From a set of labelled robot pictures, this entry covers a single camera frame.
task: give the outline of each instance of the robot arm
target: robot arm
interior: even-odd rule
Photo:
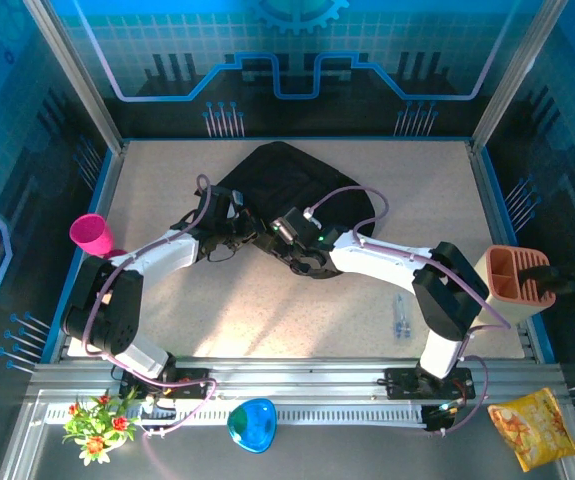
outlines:
[[[363,236],[356,238],[346,228],[323,229],[315,219],[308,219],[295,208],[266,228],[237,192],[212,187],[211,195],[210,208],[203,220],[184,235],[178,235],[187,226],[181,221],[161,237],[166,241],[155,242],[161,244],[141,255],[138,252],[147,250],[146,247],[110,260],[87,258],[72,290],[63,319],[64,331],[82,338],[101,286],[115,268],[135,256],[136,260],[120,272],[110,294],[103,298],[89,344],[148,378],[174,381],[175,358],[138,334],[142,294],[175,270],[208,257],[219,244],[235,251],[254,242],[288,264],[296,274],[360,273],[414,293],[430,329],[417,376],[431,390],[432,383],[439,383],[452,371],[480,306],[454,282],[445,281],[435,268],[419,265],[414,256],[440,262],[486,298],[487,287],[456,247],[443,242],[434,249],[410,248]],[[199,210],[204,206],[205,196],[203,192]],[[364,242],[372,248],[365,248]],[[391,253],[395,250],[409,255]]]

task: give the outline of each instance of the yellow snack bag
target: yellow snack bag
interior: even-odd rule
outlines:
[[[514,451],[523,472],[575,455],[560,407],[549,388],[487,408],[491,421]]]

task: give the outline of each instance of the red flower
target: red flower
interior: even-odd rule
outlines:
[[[91,455],[96,455],[102,452],[103,448],[105,448],[103,437],[90,437],[89,440],[87,440],[87,451]]]
[[[129,420],[127,420],[125,417],[113,418],[111,420],[111,424],[114,426],[114,430],[124,432],[129,426]]]

